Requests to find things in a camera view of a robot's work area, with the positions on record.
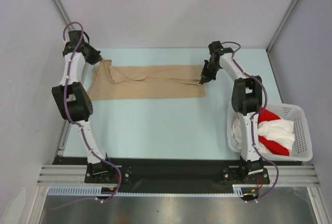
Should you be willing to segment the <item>beige t shirt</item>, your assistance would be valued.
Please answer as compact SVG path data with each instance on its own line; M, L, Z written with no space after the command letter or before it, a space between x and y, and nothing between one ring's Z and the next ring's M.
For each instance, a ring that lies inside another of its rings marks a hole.
M113 66L102 60L92 70L93 101L205 97L201 65Z

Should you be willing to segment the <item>translucent plastic basket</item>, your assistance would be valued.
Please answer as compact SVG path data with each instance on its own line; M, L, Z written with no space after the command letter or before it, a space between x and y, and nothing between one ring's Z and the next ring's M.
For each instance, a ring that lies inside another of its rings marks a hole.
M269 160L273 161L301 161L307 162L312 159L312 143L309 132L309 127L305 113L302 108L291 104L272 104L267 105L266 110L278 115L279 117L291 120L294 122L294 135L295 142L292 146L292 151L289 156L273 155L263 153L262 155ZM236 141L232 125L237 118L237 113L233 110L231 103L228 103L227 109L227 138L228 146L232 151L241 152L238 148L238 142Z

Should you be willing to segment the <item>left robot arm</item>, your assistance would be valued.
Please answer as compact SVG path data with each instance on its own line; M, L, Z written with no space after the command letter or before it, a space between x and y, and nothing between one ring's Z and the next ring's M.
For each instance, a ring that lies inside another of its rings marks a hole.
M94 138L90 116L93 114L92 100L82 85L82 74L86 63L95 65L101 61L100 52L90 45L85 31L70 31L62 52L65 67L58 86L51 89L62 118L68 121L82 140L87 153L85 182L91 184L120 183L121 173L112 165L106 151Z

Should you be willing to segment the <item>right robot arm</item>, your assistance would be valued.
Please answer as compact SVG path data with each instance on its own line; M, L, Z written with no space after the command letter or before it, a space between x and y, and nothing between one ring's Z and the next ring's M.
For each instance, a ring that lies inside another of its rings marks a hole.
M224 47L224 43L214 41L209 44L210 58L204 61L199 84L205 84L216 79L217 72L223 69L233 81L231 106L238 115L241 127L242 149L237 178L245 183L252 183L258 174L264 171L263 157L258 143L258 117L262 103L262 95L266 94L261 77L252 76L235 60L236 50Z

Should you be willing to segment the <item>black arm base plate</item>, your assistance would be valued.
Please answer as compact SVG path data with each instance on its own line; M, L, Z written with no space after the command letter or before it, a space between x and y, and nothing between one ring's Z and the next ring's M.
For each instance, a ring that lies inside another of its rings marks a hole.
M176 160L176 159L111 159L116 168L98 162L91 164L83 157L55 157L53 165L85 167L84 182L88 184L116 183L135 185L144 181L207 181L221 184L254 184L272 181L274 172L281 172L287 165L294 167L301 162L277 162L276 166L260 161L262 172L250 175L247 165L240 160Z

